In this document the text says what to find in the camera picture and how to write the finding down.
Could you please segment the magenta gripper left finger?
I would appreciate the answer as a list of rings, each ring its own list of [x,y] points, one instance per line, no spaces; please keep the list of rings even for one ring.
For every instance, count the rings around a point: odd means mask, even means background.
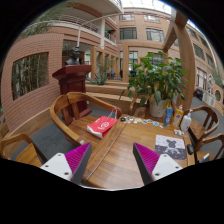
[[[66,154],[55,154],[41,168],[65,180],[80,184],[91,153],[92,144],[86,143]]]

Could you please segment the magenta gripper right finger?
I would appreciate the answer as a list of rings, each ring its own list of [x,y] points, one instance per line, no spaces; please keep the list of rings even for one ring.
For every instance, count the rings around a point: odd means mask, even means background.
[[[157,154],[151,149],[133,143],[133,154],[145,185],[182,169],[168,154]]]

